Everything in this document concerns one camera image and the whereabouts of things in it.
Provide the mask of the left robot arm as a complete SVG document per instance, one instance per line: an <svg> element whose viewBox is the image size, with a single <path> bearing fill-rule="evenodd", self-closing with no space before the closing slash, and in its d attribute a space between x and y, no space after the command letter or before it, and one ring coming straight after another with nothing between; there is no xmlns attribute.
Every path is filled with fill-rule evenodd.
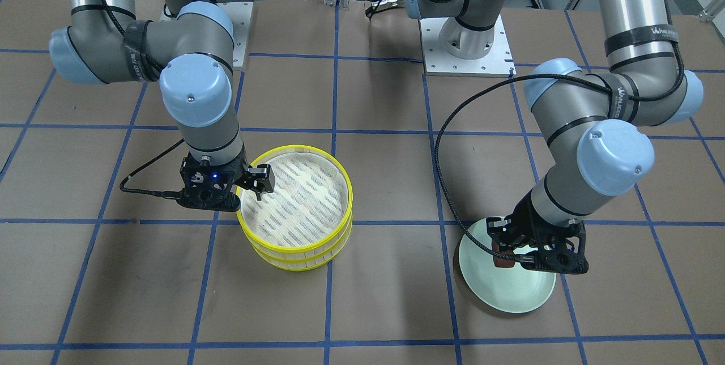
<svg viewBox="0 0 725 365"><path fill-rule="evenodd" d="M599 1L607 73L586 75L574 61L554 58L520 77L555 164L510 215L484 220L488 241L464 231L497 268L585 274L583 219L654 164L652 143L638 127L681 122L703 102L666 0Z"/></svg>

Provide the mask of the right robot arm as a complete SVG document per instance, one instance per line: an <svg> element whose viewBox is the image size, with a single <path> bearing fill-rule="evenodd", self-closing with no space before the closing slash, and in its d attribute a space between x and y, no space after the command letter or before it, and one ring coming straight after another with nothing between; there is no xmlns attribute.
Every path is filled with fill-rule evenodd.
<svg viewBox="0 0 725 365"><path fill-rule="evenodd" d="M120 190L174 200L198 210L238 211L235 188L257 198L274 192L269 164L254 168L232 96L233 21L223 3L258 0L165 0L171 19L140 20L135 0L71 0L69 27L49 40L58 73L77 84L156 82L189 153L180 166L183 188Z"/></svg>

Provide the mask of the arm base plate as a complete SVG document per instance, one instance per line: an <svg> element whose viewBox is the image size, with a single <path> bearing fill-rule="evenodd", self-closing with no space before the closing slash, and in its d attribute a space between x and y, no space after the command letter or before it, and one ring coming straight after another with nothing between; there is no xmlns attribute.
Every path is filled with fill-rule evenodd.
<svg viewBox="0 0 725 365"><path fill-rule="evenodd" d="M425 73L454 77L509 77L517 74L502 17L491 29L473 31L454 18L420 19Z"/></svg>
<svg viewBox="0 0 725 365"><path fill-rule="evenodd" d="M254 3L228 2L223 3L221 8L226 14L228 14L233 24L233 69L243 70L245 68L249 52Z"/></svg>

